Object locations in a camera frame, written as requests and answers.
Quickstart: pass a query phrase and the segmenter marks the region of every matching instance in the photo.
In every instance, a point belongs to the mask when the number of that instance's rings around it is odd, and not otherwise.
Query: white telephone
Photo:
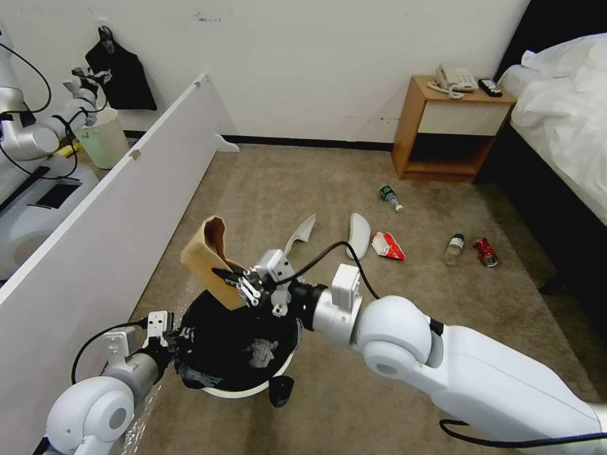
[[[465,68],[456,68],[449,64],[441,63],[436,68],[435,78],[438,85],[429,82],[428,87],[437,92],[446,93],[452,99],[463,98],[463,93],[459,92],[473,92],[479,88],[476,79],[470,74],[470,71]]]

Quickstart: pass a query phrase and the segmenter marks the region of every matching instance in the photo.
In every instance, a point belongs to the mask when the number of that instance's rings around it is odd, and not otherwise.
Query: wooden nightstand
[[[473,182],[517,100],[480,88],[453,100],[413,76],[396,132],[392,160],[399,179]]]

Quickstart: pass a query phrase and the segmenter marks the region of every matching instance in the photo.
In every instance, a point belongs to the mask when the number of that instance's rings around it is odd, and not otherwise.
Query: black baseboard
[[[144,131],[125,130],[128,138],[139,139]],[[327,139],[270,138],[263,136],[223,135],[228,142],[242,144],[287,145],[291,147],[319,147],[323,149],[384,150],[391,151],[391,142],[338,141]]]
[[[125,136],[127,139],[141,139],[145,133],[146,131],[125,130]]]

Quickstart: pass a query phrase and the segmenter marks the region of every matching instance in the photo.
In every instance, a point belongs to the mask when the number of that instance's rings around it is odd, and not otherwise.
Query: crushed can
[[[486,237],[479,238],[474,248],[479,251],[479,260],[485,267],[495,267],[498,264],[498,256]]]

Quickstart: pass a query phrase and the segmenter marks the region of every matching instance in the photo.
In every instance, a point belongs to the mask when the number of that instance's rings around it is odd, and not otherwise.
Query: nightstand drawer
[[[495,136],[509,105],[428,101],[419,133]]]

